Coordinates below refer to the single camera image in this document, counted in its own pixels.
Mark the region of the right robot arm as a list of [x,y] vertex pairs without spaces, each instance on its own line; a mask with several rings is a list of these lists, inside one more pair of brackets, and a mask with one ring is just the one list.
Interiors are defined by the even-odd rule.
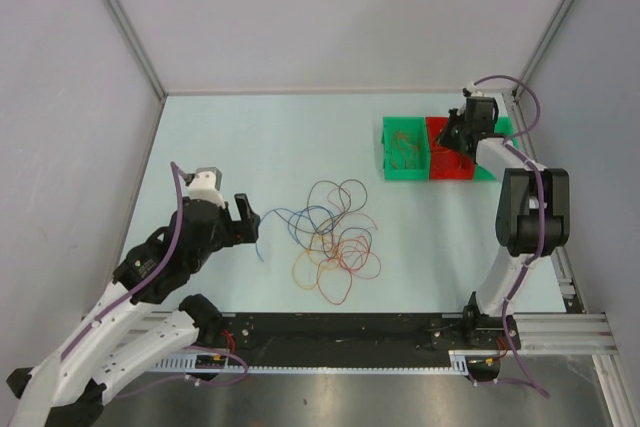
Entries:
[[497,101],[465,94],[465,104],[449,111],[437,143],[459,153],[501,182],[495,233],[500,245],[481,286],[471,294],[457,328],[475,349],[510,341],[517,329],[513,302],[538,261],[564,246],[570,234],[569,174],[532,160],[495,130]]

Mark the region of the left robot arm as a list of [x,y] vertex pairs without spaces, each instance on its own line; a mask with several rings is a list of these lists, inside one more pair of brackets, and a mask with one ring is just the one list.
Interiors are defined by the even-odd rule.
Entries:
[[244,194],[232,219],[218,191],[179,196],[166,226],[131,248],[79,326],[35,367],[15,369],[7,385],[18,401],[12,426],[90,426],[122,390],[166,356],[208,348],[226,329],[222,313],[201,294],[186,297],[159,326],[125,343],[132,327],[212,254],[258,240],[260,217]]

